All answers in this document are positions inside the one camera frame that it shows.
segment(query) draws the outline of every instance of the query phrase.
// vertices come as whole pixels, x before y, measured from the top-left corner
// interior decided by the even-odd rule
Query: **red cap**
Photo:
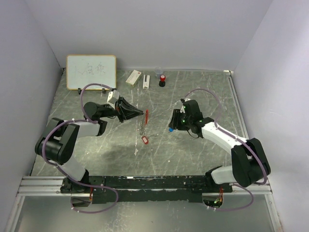
[[[160,76],[160,81],[165,81],[166,77],[164,75]]]

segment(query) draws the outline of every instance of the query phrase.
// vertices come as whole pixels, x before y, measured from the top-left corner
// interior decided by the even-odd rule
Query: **tabletop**
[[[181,108],[180,99],[192,89],[206,88],[219,97],[223,106],[219,124],[234,134],[245,136],[230,77],[224,72],[166,71],[166,85],[160,87],[153,71],[141,71],[142,75],[151,77],[149,89],[143,89],[143,78],[134,88],[126,83],[131,72],[117,71],[117,90],[130,104],[149,110],[145,128],[149,143],[145,145],[141,139],[142,116],[124,123],[117,118],[105,118],[108,124],[102,136],[80,138],[75,145],[74,156],[90,175],[201,175],[219,165],[231,165],[230,155],[215,143],[193,138],[185,131],[169,132],[173,109]],[[105,104],[107,95],[101,91],[86,91],[83,101]],[[195,91],[188,97],[198,102],[204,117],[215,118],[218,114],[218,103],[211,94]],[[63,120],[83,117],[80,95],[76,90],[67,90],[65,74],[49,115],[53,117]],[[60,176],[61,173],[37,156],[31,175]]]

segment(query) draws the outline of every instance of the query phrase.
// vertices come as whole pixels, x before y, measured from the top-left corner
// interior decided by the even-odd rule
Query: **white wall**
[[[0,231],[46,125],[60,67],[23,0],[0,7]]]
[[[57,60],[118,68],[235,69],[272,0],[26,0]]]
[[[234,81],[249,134],[262,141],[270,162],[285,231],[308,231],[308,0],[273,1]]]

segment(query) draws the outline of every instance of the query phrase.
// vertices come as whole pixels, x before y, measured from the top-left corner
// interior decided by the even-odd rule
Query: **purple cable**
[[[69,180],[71,180],[72,182],[78,184],[78,185],[81,185],[81,186],[85,186],[85,187],[92,187],[92,188],[100,188],[100,189],[108,189],[108,190],[111,190],[113,191],[115,194],[116,194],[116,200],[115,202],[105,208],[105,209],[102,209],[102,210],[99,210],[99,211],[93,211],[93,212],[88,212],[88,211],[83,211],[83,210],[78,210],[76,209],[75,207],[73,207],[73,203],[72,203],[72,199],[71,199],[71,207],[72,207],[72,210],[76,211],[76,212],[79,212],[79,213],[85,213],[85,214],[96,214],[96,213],[101,213],[101,212],[104,212],[104,211],[107,211],[109,209],[111,209],[112,207],[114,207],[116,205],[116,203],[118,202],[118,199],[119,199],[119,196],[118,196],[118,192],[111,188],[111,187],[108,187],[108,186],[100,186],[100,185],[88,185],[88,184],[84,184],[84,183],[81,183],[77,180],[74,180],[73,178],[71,178],[70,176],[68,176],[68,174],[66,174],[59,166],[58,164],[56,163],[52,163],[50,162],[47,157],[46,157],[46,143],[47,141],[49,140],[49,138],[58,130],[60,129],[62,126],[64,126],[65,124],[68,124],[68,123],[75,123],[75,122],[91,122],[91,123],[97,123],[97,121],[93,121],[89,118],[89,116],[86,114],[85,110],[84,110],[84,105],[83,105],[83,93],[85,91],[86,88],[88,88],[89,86],[102,86],[102,87],[106,87],[106,88],[110,88],[109,86],[106,86],[106,85],[103,85],[103,84],[97,84],[97,83],[92,83],[92,84],[89,84],[89,85],[86,85],[82,92],[81,92],[81,103],[82,103],[82,111],[83,111],[83,114],[84,116],[87,118],[87,120],[85,119],[78,119],[78,120],[69,120],[69,121],[64,121],[62,123],[60,123],[58,126],[56,126],[54,129],[52,129],[52,131],[46,136],[44,142],[43,142],[43,146],[42,146],[42,157],[44,159],[44,161],[50,165],[53,165],[55,167],[57,167],[57,169],[62,173],[64,174],[64,176],[66,176]]]
[[[185,96],[185,98],[186,98],[190,93],[192,93],[192,92],[194,92],[194,91],[197,91],[197,90],[206,91],[206,92],[210,93],[212,96],[215,97],[215,99],[217,100],[218,105],[219,105],[219,113],[218,113],[217,117],[216,117],[215,120],[214,120],[214,125],[215,125],[215,127],[216,127],[219,131],[223,132],[224,134],[226,134],[226,135],[230,136],[231,138],[233,138],[233,139],[237,140],[238,142],[240,142],[242,145],[245,146],[245,148],[247,148],[247,149],[250,151],[250,153],[253,155],[253,157],[256,159],[257,163],[259,164],[259,166],[260,166],[260,168],[261,168],[261,170],[262,170],[262,173],[263,173],[263,177],[264,177],[264,181],[263,181],[262,183],[256,182],[255,184],[258,184],[258,185],[263,185],[263,184],[265,184],[265,183],[267,182],[267,174],[266,174],[266,171],[265,171],[265,168],[264,168],[263,164],[261,163],[261,161],[260,161],[260,159],[258,158],[258,156],[256,155],[256,153],[255,153],[245,142],[243,142],[243,141],[240,140],[239,138],[236,138],[234,135],[232,135],[231,133],[229,133],[229,132],[223,130],[222,128],[220,128],[220,127],[218,126],[217,122],[218,122],[219,117],[221,116],[222,105],[221,105],[220,100],[219,100],[219,98],[217,97],[217,95],[215,95],[213,92],[211,92],[211,91],[208,90],[208,89],[205,89],[205,88],[196,88],[196,89],[193,89],[193,90],[191,90],[190,92],[188,92],[187,95]],[[253,196],[253,194],[252,194],[248,189],[244,188],[243,186],[237,185],[237,184],[235,184],[235,183],[233,184],[233,186],[242,188],[243,190],[247,191],[247,192],[251,195],[251,201],[250,201],[247,205],[244,205],[244,206],[238,207],[238,208],[231,208],[231,209],[215,209],[215,208],[213,208],[213,207],[211,207],[211,208],[213,208],[214,210],[217,210],[217,211],[235,211],[235,210],[240,210],[240,209],[247,208],[247,207],[249,207],[250,205],[252,205],[252,203],[254,202],[254,196]]]

